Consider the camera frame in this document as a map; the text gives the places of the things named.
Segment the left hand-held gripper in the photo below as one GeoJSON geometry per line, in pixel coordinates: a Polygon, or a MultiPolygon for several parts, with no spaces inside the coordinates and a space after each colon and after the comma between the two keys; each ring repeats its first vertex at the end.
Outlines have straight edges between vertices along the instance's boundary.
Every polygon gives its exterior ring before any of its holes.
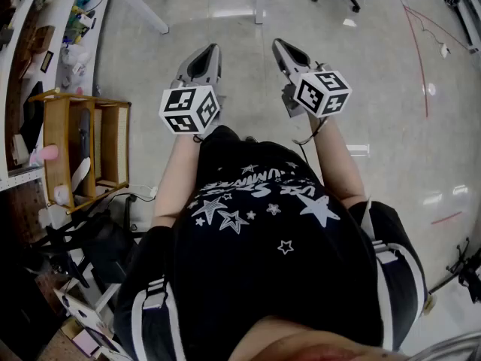
{"type": "Polygon", "coordinates": [[[222,52],[218,44],[196,50],[180,66],[169,89],[165,89],[159,117],[173,134],[204,134],[220,115],[218,84],[222,75],[222,52]],[[189,77],[209,77],[206,82],[189,77]]]}

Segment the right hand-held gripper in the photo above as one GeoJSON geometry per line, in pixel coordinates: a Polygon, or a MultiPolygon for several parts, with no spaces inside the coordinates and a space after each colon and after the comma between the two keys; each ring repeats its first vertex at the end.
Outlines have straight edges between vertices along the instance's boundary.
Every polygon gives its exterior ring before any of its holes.
{"type": "Polygon", "coordinates": [[[290,117],[305,111],[315,118],[324,118],[344,109],[352,88],[339,71],[328,64],[310,69],[310,57],[281,38],[273,40],[272,51],[289,82],[282,90],[282,100],[290,117]]]}

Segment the person's left forearm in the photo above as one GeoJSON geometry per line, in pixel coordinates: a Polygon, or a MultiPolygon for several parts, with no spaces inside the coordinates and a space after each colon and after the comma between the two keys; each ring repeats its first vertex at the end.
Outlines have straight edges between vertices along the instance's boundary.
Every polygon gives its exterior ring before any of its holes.
{"type": "Polygon", "coordinates": [[[200,144],[178,135],[158,185],[152,227],[172,227],[195,188],[200,144]]]}

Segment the person's right forearm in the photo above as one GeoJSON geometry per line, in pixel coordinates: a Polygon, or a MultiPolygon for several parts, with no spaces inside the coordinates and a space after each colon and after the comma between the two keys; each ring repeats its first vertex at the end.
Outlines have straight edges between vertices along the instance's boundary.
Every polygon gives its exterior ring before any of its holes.
{"type": "Polygon", "coordinates": [[[335,122],[328,117],[313,137],[325,188],[346,208],[366,202],[365,187],[335,122]]]}

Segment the white shelving unit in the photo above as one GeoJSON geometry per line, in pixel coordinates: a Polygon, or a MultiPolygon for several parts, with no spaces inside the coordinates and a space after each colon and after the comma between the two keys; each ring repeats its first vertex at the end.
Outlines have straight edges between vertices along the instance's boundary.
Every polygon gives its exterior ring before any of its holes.
{"type": "MultiPolygon", "coordinates": [[[[11,40],[0,50],[0,192],[40,177],[38,167],[8,168],[8,157],[11,155],[10,139],[5,136],[5,127],[13,124],[13,118],[7,112],[8,94],[13,92],[8,89],[8,86],[15,81],[12,70],[13,61],[20,51],[20,34],[26,28],[27,15],[30,9],[34,7],[34,2],[35,0],[20,1],[12,20],[13,34],[11,40]]],[[[60,50],[69,14],[75,2],[76,0],[53,0],[40,11],[38,25],[55,26],[55,32],[49,46],[49,51],[53,52],[53,58],[46,73],[40,70],[46,53],[43,52],[32,58],[32,64],[26,73],[27,78],[20,81],[21,105],[30,96],[34,85],[39,81],[42,82],[45,90],[62,86],[66,68],[60,62],[60,50]]],[[[94,26],[81,41],[81,44],[91,54],[91,59],[86,64],[83,80],[79,84],[88,96],[92,94],[94,87],[95,56],[107,3],[108,0],[104,0],[95,9],[94,26]]]]}

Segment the dark grey folded umbrella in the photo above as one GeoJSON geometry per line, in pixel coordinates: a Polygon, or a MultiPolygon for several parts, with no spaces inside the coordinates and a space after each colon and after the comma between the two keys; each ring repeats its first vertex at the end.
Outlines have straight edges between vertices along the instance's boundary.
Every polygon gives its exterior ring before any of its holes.
{"type": "Polygon", "coordinates": [[[80,112],[80,122],[78,126],[80,136],[80,161],[84,161],[90,157],[90,120],[90,110],[83,108],[80,112]]]}

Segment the wooden box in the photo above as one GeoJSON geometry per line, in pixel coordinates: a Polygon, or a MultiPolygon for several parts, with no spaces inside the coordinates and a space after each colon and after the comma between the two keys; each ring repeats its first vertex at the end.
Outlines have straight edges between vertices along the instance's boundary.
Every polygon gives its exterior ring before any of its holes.
{"type": "Polygon", "coordinates": [[[55,32],[55,26],[42,26],[35,30],[30,50],[40,54],[49,50],[50,42],[55,32]]]}

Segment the wooden rack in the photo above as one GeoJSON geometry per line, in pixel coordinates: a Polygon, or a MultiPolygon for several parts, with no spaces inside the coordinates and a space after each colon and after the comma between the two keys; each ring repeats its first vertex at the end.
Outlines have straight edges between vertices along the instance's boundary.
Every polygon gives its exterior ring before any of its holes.
{"type": "Polygon", "coordinates": [[[66,214],[129,185],[128,102],[80,96],[52,89],[33,96],[44,104],[43,147],[55,144],[59,156],[44,161],[47,205],[66,214]],[[80,161],[80,112],[88,108],[90,157],[80,161]]]}

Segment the pink handheld fan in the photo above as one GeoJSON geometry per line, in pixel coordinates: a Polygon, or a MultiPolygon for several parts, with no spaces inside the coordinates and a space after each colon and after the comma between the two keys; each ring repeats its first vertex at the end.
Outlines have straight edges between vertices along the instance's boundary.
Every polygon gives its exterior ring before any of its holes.
{"type": "Polygon", "coordinates": [[[48,145],[38,152],[38,158],[43,161],[55,160],[59,156],[59,148],[55,144],[48,145]]]}

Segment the person's black star t-shirt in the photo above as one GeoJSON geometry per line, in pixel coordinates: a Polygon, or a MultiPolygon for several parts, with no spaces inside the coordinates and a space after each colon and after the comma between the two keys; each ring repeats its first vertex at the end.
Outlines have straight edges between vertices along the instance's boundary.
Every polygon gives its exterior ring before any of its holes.
{"type": "Polygon", "coordinates": [[[398,353],[427,299],[395,209],[346,208],[295,152],[217,126],[172,227],[141,239],[114,330],[135,361],[228,361],[276,317],[398,353]]]}

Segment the black tripod stand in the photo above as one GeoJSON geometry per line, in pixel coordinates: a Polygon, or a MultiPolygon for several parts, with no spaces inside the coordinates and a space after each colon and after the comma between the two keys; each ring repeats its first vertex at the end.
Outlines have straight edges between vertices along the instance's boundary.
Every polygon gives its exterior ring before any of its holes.
{"type": "Polygon", "coordinates": [[[481,303],[481,246],[475,253],[468,256],[467,249],[470,239],[466,237],[464,246],[456,246],[458,253],[456,261],[445,269],[449,273],[441,282],[432,287],[428,292],[433,295],[450,281],[457,279],[462,287],[466,287],[472,303],[481,303]]]}

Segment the person's chin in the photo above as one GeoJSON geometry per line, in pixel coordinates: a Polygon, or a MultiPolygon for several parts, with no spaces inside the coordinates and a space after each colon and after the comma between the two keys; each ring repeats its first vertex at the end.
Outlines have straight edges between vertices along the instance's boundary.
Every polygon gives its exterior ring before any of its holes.
{"type": "Polygon", "coordinates": [[[288,320],[265,317],[240,340],[228,361],[407,361],[408,357],[356,343],[288,320]]]}

